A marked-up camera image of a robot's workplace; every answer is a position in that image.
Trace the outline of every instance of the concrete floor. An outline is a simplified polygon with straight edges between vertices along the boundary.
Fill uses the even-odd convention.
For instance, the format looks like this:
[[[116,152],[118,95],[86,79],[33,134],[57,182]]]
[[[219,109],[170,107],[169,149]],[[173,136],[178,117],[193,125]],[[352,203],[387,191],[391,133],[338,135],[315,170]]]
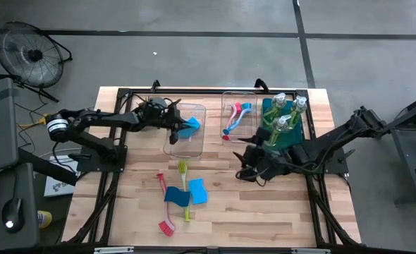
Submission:
[[[300,0],[300,8],[306,32],[416,34],[416,0]],[[291,0],[0,0],[0,24],[8,20],[51,29],[297,32]],[[91,107],[99,86],[151,85],[155,79],[165,86],[243,87],[262,78],[270,87],[307,87],[299,39],[53,38],[73,52],[74,61],[48,89],[61,102],[48,104],[43,113]],[[316,87],[327,89],[337,124],[361,105],[391,121],[416,99],[416,40],[308,40],[307,45]],[[21,95],[19,104],[40,105],[37,96]],[[19,122],[29,121],[26,111],[17,113]],[[28,133],[35,154],[51,150],[44,127]],[[356,140],[346,148],[357,150],[348,164],[362,242],[416,251],[416,205],[393,204],[409,191],[410,179],[391,137]],[[40,204],[60,207],[57,217],[64,218],[66,206],[59,202],[68,198]],[[54,242],[58,234],[44,234],[44,241]]]

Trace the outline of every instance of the blue sponge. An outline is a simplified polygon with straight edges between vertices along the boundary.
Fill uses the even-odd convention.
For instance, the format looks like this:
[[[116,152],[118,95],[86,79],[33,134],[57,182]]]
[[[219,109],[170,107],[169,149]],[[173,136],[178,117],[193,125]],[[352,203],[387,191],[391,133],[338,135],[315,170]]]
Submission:
[[[187,122],[184,124],[186,126],[190,126],[190,128],[178,131],[179,138],[190,138],[192,134],[200,128],[200,123],[194,116],[191,117],[191,119],[187,120]]]
[[[189,199],[191,194],[189,191],[182,191],[177,187],[169,186],[166,190],[165,202],[174,202],[181,207],[187,207],[189,205]]]
[[[189,181],[189,191],[192,195],[194,205],[203,204],[208,201],[208,194],[203,186],[203,179],[193,179]]]

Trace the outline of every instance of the yellow brush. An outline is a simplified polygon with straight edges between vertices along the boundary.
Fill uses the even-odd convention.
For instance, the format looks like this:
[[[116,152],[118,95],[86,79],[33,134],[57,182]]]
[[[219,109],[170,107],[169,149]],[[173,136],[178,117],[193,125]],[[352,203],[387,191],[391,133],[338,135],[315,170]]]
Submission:
[[[178,173],[180,173],[181,181],[183,182],[183,190],[186,191],[186,173],[188,172],[188,166],[185,161],[178,161]],[[189,204],[185,208],[185,222],[190,222],[189,219]]]

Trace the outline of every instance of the blue toothbrush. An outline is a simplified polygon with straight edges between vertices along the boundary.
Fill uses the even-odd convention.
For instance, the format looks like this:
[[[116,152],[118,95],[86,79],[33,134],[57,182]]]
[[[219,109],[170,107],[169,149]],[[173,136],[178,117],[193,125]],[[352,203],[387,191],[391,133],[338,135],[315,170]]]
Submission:
[[[236,120],[234,123],[232,123],[230,125],[230,127],[228,127],[227,129],[224,129],[223,132],[225,135],[228,135],[233,129],[235,129],[236,127],[238,127],[239,123],[241,122],[241,119],[243,118],[245,113],[251,112],[252,111],[252,104],[251,103],[243,103],[241,105],[241,108],[243,109],[241,111],[241,115],[238,117],[238,120]]]

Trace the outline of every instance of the fan grille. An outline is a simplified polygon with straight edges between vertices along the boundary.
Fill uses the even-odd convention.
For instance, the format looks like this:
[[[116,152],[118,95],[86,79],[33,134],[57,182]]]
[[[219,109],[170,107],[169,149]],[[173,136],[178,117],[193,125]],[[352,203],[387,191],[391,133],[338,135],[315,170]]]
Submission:
[[[17,81],[33,87],[50,87],[63,73],[56,44],[38,28],[21,22],[0,27],[0,63]]]

